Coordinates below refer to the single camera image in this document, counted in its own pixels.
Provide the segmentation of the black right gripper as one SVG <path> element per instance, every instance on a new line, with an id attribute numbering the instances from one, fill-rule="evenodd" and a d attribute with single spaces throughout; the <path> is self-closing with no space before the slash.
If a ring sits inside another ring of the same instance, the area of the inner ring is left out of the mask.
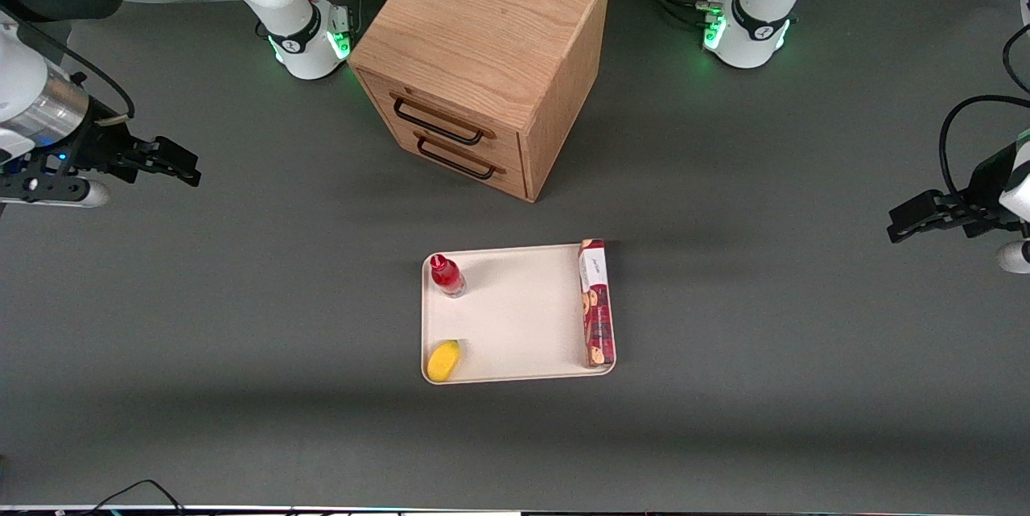
<path id="1" fill-rule="evenodd" d="M 102 102 L 89 98 L 84 121 L 61 142 L 60 153 L 66 157 L 59 165 L 60 175 L 103 172 L 132 184 L 141 171 L 161 172 L 192 188 L 199 186 L 202 174 L 196 170 L 198 157 L 165 137 L 154 138 L 148 154 L 147 142 L 133 137 L 125 122 L 98 124 L 112 113 Z"/>

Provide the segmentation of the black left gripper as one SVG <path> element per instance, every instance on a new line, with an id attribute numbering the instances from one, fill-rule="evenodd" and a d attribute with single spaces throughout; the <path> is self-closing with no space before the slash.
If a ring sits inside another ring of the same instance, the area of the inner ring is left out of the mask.
<path id="1" fill-rule="evenodd" d="M 941 190 L 927 190 L 889 211 L 890 242 L 898 244 L 919 233 L 961 226 L 968 238 L 995 229 L 1025 233 L 1025 144 L 1012 142 L 978 164 L 961 194 L 971 210 L 994 225 L 956 219 L 954 198 Z"/>

